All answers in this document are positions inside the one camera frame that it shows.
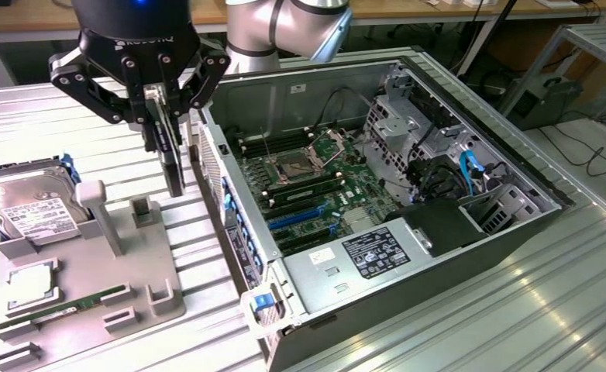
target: power supply label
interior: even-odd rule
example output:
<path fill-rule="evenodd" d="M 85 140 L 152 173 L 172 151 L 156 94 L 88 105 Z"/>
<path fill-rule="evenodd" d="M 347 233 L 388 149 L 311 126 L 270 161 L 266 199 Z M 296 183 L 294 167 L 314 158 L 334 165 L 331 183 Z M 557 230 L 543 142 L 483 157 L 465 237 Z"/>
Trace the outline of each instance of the power supply label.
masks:
<path fill-rule="evenodd" d="M 60 198 L 53 198 L 0 212 L 25 238 L 40 239 L 76 229 L 76 221 Z"/>
<path fill-rule="evenodd" d="M 411 260 L 387 227 L 342 242 L 364 279 L 378 277 Z"/>
<path fill-rule="evenodd" d="M 259 285 L 259 273 L 255 270 L 255 265 L 252 264 L 252 252 L 246 248 L 243 243 L 243 236 L 240 230 L 236 227 L 230 227 L 226 229 L 227 238 L 232 244 L 234 253 L 236 256 L 236 261 L 242 267 L 243 278 L 248 284 L 248 288 L 252 289 Z"/>

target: aluminum profile table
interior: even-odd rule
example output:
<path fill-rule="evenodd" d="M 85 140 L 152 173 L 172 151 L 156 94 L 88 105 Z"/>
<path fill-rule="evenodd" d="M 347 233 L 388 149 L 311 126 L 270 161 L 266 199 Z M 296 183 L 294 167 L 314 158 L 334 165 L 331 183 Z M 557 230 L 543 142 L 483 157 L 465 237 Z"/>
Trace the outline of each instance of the aluminum profile table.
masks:
<path fill-rule="evenodd" d="M 359 60 L 370 53 L 338 59 Z M 606 202 L 426 53 L 404 48 L 376 53 L 383 58 L 407 55 L 419 64 L 577 206 L 493 270 L 291 371 L 606 370 Z M 9 153 L 17 144 L 27 144 L 25 149 Z M 108 365 L 121 371 L 264 370 L 191 170 L 188 195 L 168 199 L 155 156 L 142 150 L 139 134 L 96 119 L 45 84 L 0 89 L 0 162 L 63 147 L 76 157 L 83 177 L 107 181 L 115 205 L 134 195 L 163 201 L 188 311 L 44 370 L 108 370 Z"/>
<path fill-rule="evenodd" d="M 521 79 L 519 84 L 513 90 L 510 90 L 509 93 L 506 93 L 503 103 L 499 107 L 499 111 L 505 116 L 507 116 L 517 105 L 517 102 L 526 91 L 527 84 L 538 76 L 563 41 L 573 43 L 577 48 L 590 53 L 595 58 L 606 63 L 606 23 L 593 25 L 565 25 L 558 27 L 551 40 L 542 49 L 542 52 L 530 66 L 526 75 Z M 563 65 L 565 66 L 558 68 L 562 69 L 562 72 L 569 68 L 569 65 Z"/>

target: hard drive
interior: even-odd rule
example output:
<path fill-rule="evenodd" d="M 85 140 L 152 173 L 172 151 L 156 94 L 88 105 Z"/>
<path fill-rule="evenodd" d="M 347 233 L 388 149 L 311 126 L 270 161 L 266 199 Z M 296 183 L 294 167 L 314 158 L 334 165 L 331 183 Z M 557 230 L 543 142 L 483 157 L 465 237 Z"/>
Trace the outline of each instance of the hard drive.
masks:
<path fill-rule="evenodd" d="M 0 234 L 44 245 L 79 234 L 91 219 L 76 203 L 72 163 L 59 158 L 0 167 Z"/>

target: wooden desk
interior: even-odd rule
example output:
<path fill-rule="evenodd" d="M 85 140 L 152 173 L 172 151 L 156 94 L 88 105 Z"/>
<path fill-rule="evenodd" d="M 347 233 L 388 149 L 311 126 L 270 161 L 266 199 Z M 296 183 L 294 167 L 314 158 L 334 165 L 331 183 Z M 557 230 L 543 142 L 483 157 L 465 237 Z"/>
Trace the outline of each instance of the wooden desk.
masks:
<path fill-rule="evenodd" d="M 191 0 L 192 18 L 199 33 L 227 30 L 227 6 L 224 0 Z M 606 0 L 597 0 L 602 8 L 601 22 L 606 22 Z M 494 27 L 506 0 L 501 4 L 483 7 L 477 20 L 486 21 L 461 72 L 471 64 L 485 37 Z M 475 8 L 448 5 L 440 2 L 431 6 L 422 0 L 351 0 L 354 26 L 387 24 L 415 24 L 438 22 L 467 22 L 474 19 Z M 566 18 L 585 16 L 582 7 L 575 9 L 547 9 L 535 0 L 519 0 L 509 19 Z M 0 8 L 0 43 L 75 40 L 77 21 L 72 10 L 57 7 L 49 0 L 15 0 L 11 7 Z M 0 87 L 15 84 L 11 71 L 0 57 Z"/>

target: motherboard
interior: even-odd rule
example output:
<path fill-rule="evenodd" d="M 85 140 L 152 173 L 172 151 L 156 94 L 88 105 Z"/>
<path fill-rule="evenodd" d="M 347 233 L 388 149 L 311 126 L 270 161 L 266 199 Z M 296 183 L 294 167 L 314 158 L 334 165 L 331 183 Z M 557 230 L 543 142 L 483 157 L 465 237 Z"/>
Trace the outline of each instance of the motherboard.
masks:
<path fill-rule="evenodd" d="M 356 144 L 335 129 L 242 143 L 242 172 L 286 255 L 376 226 L 399 208 Z"/>

